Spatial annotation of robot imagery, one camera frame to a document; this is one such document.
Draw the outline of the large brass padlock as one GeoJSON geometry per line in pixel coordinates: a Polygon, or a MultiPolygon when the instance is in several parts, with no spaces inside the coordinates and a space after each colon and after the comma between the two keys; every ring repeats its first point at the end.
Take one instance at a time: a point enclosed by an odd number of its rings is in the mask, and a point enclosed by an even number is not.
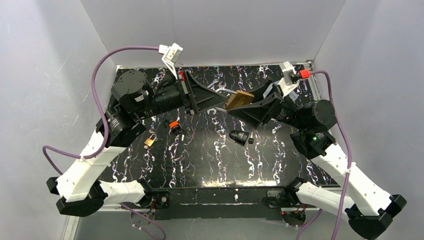
{"type": "Polygon", "coordinates": [[[225,92],[231,94],[231,96],[228,98],[228,101],[223,106],[225,110],[248,105],[255,98],[253,94],[241,90],[234,91],[226,88],[219,88],[216,90],[216,92],[225,92]]]}

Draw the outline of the black key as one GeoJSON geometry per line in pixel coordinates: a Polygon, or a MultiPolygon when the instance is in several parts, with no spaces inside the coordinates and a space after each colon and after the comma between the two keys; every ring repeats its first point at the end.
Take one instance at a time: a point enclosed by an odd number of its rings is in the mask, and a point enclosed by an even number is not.
{"type": "Polygon", "coordinates": [[[249,135],[249,138],[248,138],[247,142],[248,142],[249,144],[253,144],[253,143],[255,142],[255,139],[254,139],[254,133],[253,133],[253,132],[251,132],[251,133],[250,133],[250,135],[249,135]]]}

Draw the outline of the black Kaijing padlock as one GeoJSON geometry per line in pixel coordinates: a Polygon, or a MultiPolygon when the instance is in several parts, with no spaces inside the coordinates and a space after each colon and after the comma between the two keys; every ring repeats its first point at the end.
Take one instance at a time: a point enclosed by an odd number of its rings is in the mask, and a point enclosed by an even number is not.
{"type": "Polygon", "coordinates": [[[237,144],[245,146],[248,143],[249,132],[243,130],[232,130],[229,133],[230,139],[234,140],[237,144]]]}

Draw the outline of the orange black padlock with keys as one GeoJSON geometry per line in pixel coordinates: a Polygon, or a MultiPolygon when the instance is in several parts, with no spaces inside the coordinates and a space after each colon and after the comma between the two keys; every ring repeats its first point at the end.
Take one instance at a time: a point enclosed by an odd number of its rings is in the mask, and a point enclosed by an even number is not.
{"type": "Polygon", "coordinates": [[[183,137],[185,136],[186,130],[182,127],[182,125],[177,121],[165,120],[163,122],[165,128],[169,129],[169,132],[173,134],[175,137],[183,137]]]}

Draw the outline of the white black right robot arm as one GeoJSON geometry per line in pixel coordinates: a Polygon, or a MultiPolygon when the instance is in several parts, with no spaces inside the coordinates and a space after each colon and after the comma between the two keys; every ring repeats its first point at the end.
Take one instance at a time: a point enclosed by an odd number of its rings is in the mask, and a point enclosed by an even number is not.
{"type": "Polygon", "coordinates": [[[298,82],[267,82],[251,91],[252,102],[227,109],[227,113],[257,128],[274,119],[295,128],[290,138],[297,151],[331,176],[342,188],[337,194],[297,177],[283,192],[268,196],[272,207],[313,205],[345,220],[362,238],[377,239],[385,232],[407,201],[380,188],[352,162],[329,130],[337,123],[329,100],[298,105],[293,100],[298,82]]]}

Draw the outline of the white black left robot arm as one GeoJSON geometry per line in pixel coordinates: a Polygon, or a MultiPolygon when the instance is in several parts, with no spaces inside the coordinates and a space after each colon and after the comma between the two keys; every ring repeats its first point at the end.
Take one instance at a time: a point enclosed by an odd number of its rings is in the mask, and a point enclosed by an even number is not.
{"type": "Polygon", "coordinates": [[[157,89],[139,70],[122,73],[111,88],[110,105],[101,112],[81,154],[60,176],[46,182],[49,191],[59,196],[59,213],[86,217],[105,205],[147,202],[153,189],[145,180],[106,182],[99,176],[146,130],[144,119],[179,108],[196,115],[226,101],[224,95],[199,83],[188,70],[165,76],[157,89]]]}

